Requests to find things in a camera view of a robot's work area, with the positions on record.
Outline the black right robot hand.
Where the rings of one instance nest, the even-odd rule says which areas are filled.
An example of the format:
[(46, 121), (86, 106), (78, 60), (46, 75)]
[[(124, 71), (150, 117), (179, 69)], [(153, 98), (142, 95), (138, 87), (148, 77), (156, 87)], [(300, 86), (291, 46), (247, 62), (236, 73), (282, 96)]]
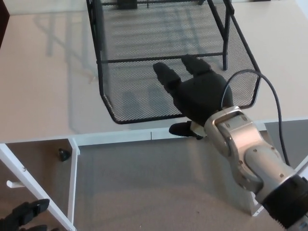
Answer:
[(225, 78), (212, 70), (206, 61), (193, 55), (186, 54), (181, 61), (192, 75), (186, 81), (182, 81), (165, 63), (155, 63), (153, 69), (160, 84), (172, 97), (175, 107), (189, 118), (187, 122), (171, 125), (169, 133), (200, 140), (206, 136), (203, 130), (205, 122), (220, 108), (233, 106), (232, 91), (228, 87), (221, 102), (227, 82)]

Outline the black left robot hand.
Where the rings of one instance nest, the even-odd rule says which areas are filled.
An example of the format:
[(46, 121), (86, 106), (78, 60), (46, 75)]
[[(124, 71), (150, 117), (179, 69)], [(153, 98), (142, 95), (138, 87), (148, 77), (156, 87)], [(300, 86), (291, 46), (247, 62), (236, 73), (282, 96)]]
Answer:
[(41, 213), (45, 212), (50, 204), (49, 199), (40, 199), (31, 203), (24, 202), (14, 208), (12, 212), (5, 218), (0, 219), (1, 231), (46, 231), (48, 226), (37, 225), (29, 229), (21, 228), (28, 224)]

